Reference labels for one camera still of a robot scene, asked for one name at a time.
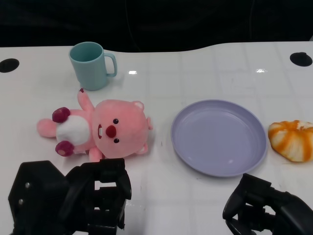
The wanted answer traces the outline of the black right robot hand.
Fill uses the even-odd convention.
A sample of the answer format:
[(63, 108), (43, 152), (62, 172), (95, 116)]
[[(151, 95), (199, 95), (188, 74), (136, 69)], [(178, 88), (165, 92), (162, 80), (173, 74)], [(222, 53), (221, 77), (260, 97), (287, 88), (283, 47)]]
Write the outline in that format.
[(303, 200), (246, 173), (229, 197), (223, 219), (235, 235), (254, 235), (263, 230), (274, 235), (313, 233), (313, 211)]

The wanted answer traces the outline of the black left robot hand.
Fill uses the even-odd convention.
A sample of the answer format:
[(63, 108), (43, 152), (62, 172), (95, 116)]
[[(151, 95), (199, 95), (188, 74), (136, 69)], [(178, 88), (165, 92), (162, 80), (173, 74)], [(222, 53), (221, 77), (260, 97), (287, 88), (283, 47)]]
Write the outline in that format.
[(114, 235), (132, 196), (125, 161), (103, 159), (62, 174), (50, 161), (20, 165), (8, 201), (15, 235)]

